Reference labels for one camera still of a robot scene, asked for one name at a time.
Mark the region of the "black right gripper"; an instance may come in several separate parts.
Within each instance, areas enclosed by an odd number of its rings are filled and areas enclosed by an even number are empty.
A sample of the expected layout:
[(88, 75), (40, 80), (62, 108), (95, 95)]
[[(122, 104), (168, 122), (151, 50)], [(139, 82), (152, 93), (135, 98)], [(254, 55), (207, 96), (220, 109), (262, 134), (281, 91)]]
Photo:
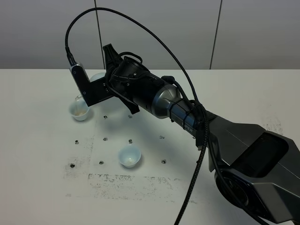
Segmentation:
[(105, 54), (105, 83), (109, 92), (119, 98), (121, 102), (130, 110), (131, 114), (139, 112), (138, 104), (133, 102), (127, 88), (132, 88), (142, 77), (142, 74), (149, 72), (143, 65), (140, 56), (132, 52), (117, 53), (112, 44), (103, 47)]

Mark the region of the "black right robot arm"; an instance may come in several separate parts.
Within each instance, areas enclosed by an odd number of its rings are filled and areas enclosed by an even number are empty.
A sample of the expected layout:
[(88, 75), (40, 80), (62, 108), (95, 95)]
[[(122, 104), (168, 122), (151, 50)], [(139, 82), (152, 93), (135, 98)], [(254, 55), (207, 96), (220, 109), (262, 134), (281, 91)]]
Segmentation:
[(231, 204), (255, 218), (300, 222), (300, 151), (292, 139), (256, 124), (233, 123), (188, 100), (172, 76), (157, 77), (130, 52), (103, 48), (106, 84), (129, 108), (180, 125), (209, 149), (209, 170)]

